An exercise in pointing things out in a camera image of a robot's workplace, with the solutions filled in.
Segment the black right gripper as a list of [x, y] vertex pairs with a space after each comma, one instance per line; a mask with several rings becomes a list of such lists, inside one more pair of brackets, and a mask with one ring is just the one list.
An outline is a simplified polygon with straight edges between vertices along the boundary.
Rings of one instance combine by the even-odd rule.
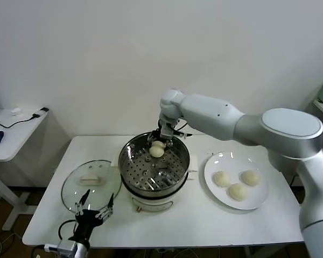
[[178, 132], [175, 130], [175, 126], [178, 124], [178, 119], [172, 118], [160, 118], [158, 121], [159, 130], [153, 130], [148, 133], [147, 142], [152, 143], [154, 141], [166, 140], [166, 148], [173, 147], [173, 137], [178, 135]]

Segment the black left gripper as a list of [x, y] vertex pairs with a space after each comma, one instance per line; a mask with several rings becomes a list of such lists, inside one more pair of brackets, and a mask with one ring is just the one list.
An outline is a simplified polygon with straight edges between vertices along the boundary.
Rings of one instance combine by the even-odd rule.
[[90, 189], [75, 203], [77, 227], [69, 240], [76, 242], [89, 241], [94, 228], [102, 225], [113, 214], [114, 194], [111, 195], [108, 204], [99, 211], [83, 210], [83, 206], [90, 194]]

